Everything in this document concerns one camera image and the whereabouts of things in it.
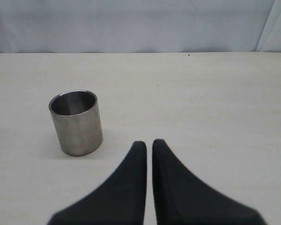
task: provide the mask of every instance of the white table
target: white table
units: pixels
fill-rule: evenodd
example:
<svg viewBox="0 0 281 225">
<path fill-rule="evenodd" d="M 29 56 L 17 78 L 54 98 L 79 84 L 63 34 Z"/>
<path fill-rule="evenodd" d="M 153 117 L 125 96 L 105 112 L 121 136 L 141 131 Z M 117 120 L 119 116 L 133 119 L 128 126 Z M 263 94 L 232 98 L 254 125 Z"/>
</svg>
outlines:
<svg viewBox="0 0 281 225">
<path fill-rule="evenodd" d="M 48 103 L 99 99 L 104 142 L 59 147 Z M 281 225 L 281 53 L 0 54 L 0 225 L 44 225 L 98 187 L 135 140 L 164 138 L 203 181 Z"/>
</svg>

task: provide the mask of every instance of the cylindrical container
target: cylindrical container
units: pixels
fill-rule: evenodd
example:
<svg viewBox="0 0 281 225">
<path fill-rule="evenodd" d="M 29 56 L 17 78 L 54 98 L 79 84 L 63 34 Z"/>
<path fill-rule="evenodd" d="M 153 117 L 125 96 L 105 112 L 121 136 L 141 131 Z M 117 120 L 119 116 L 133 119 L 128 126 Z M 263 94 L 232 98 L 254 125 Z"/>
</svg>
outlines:
<svg viewBox="0 0 281 225">
<path fill-rule="evenodd" d="M 71 90 L 49 103 L 61 149 L 83 156 L 99 148 L 103 135 L 97 96 L 87 90 Z"/>
</svg>

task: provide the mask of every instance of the white backdrop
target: white backdrop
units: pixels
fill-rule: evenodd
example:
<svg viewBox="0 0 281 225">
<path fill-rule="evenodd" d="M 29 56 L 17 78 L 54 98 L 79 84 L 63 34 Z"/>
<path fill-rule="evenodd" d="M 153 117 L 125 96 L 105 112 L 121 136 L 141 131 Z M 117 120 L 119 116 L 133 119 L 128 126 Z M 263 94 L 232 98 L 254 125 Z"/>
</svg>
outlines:
<svg viewBox="0 0 281 225">
<path fill-rule="evenodd" d="M 281 51 L 281 0 L 0 0 L 0 53 Z"/>
</svg>

